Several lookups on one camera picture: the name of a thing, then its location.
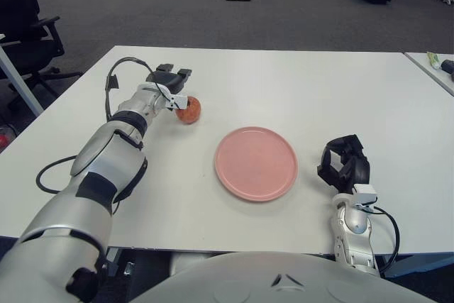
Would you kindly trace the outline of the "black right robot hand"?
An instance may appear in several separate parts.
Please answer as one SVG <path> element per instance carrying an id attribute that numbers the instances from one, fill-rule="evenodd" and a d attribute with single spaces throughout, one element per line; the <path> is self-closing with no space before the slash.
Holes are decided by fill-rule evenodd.
<path id="1" fill-rule="evenodd" d="M 355 184 L 370 183 L 370 164 L 362 150 L 355 134 L 329 141 L 323 149 L 321 164 L 317 166 L 318 176 L 338 193 L 353 194 Z M 340 156 L 342 168 L 339 171 L 331 165 L 331 153 Z"/>

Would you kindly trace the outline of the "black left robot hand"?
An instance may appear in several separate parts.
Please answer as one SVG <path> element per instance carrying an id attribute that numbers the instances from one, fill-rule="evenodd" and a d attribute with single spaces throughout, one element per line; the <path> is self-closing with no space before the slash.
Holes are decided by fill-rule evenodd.
<path id="1" fill-rule="evenodd" d="M 156 82 L 158 84 L 166 86 L 171 94 L 179 94 L 186 81 L 192 74 L 191 69 L 180 69 L 174 73 L 172 71 L 173 64 L 161 64 L 158 65 L 156 70 L 148 75 L 146 78 L 147 82 Z"/>

